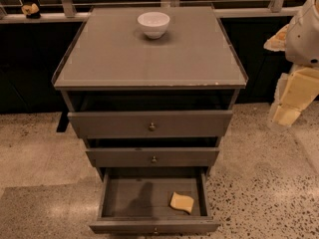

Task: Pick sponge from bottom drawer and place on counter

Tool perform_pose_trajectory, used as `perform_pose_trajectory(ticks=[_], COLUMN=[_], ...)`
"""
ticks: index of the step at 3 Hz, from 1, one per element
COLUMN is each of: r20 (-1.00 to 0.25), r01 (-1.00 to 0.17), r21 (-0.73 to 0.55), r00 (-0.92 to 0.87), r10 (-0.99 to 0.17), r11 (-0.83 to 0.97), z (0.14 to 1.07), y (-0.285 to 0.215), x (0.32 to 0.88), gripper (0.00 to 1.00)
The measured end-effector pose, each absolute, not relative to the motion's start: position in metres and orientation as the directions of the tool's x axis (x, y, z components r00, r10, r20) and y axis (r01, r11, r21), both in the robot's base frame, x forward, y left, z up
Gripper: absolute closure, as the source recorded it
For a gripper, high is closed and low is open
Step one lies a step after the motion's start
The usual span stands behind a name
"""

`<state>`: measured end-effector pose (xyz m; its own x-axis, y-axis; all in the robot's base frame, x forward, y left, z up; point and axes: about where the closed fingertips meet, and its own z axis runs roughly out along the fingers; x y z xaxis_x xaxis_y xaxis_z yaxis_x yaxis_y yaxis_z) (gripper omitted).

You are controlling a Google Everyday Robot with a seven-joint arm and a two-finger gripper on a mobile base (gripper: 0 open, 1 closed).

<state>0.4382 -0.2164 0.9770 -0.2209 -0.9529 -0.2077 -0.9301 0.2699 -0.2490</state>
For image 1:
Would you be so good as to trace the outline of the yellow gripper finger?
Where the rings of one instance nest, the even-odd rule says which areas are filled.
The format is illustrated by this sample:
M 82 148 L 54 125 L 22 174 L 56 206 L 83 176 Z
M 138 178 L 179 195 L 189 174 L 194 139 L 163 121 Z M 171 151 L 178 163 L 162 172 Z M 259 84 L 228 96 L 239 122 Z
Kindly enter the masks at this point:
M 287 30 L 287 25 L 282 27 L 275 35 L 264 43 L 263 48 L 272 52 L 284 52 L 286 50 Z
M 318 95 L 319 69 L 293 66 L 277 82 L 269 112 L 270 121 L 281 126 L 292 126 Z

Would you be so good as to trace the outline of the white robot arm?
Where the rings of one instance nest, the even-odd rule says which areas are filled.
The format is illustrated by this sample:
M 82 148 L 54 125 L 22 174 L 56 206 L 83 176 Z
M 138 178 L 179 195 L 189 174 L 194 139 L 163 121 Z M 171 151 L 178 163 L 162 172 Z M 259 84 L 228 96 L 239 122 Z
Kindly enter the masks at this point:
M 263 48 L 283 51 L 292 63 L 278 80 L 270 110 L 272 122 L 291 126 L 319 95 L 319 0 L 307 0 Z

